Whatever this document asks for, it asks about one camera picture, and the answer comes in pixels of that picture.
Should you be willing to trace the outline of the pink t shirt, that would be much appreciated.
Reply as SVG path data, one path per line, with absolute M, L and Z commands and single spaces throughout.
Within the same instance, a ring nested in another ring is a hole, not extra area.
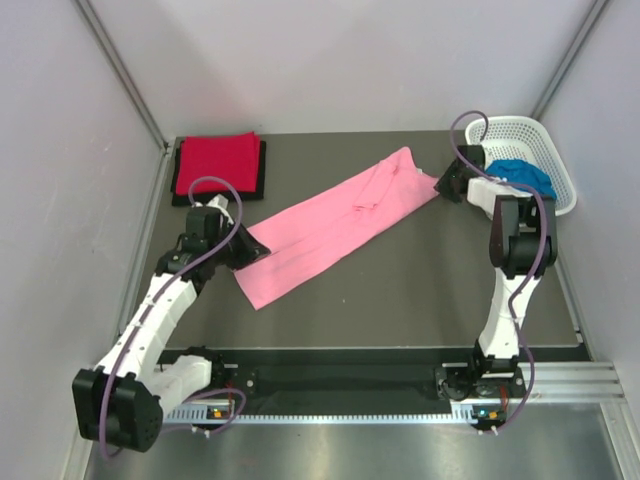
M 259 310 L 323 273 L 438 195 L 403 147 L 340 184 L 249 228 L 270 254 L 236 281 Z

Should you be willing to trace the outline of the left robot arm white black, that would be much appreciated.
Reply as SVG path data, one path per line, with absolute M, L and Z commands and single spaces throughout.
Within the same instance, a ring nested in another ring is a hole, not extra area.
M 237 271 L 269 249 L 231 216 L 221 195 L 192 206 L 176 245 L 158 260 L 148 290 L 110 351 L 72 382 L 79 434 L 110 446 L 146 452 L 165 419 L 193 395 L 216 396 L 227 374 L 213 353 L 187 350 L 172 365 L 157 363 L 187 310 L 217 269 Z

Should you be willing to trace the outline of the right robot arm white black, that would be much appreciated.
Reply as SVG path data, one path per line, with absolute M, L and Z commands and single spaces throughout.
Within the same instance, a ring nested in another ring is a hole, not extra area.
M 489 258 L 495 284 L 488 319 L 465 367 L 443 367 L 442 395 L 462 400 L 490 395 L 502 387 L 518 391 L 522 327 L 530 299 L 557 258 L 555 199 L 522 182 L 486 173 L 480 145 L 454 146 L 456 159 L 436 184 L 444 198 L 466 199 L 492 213 Z

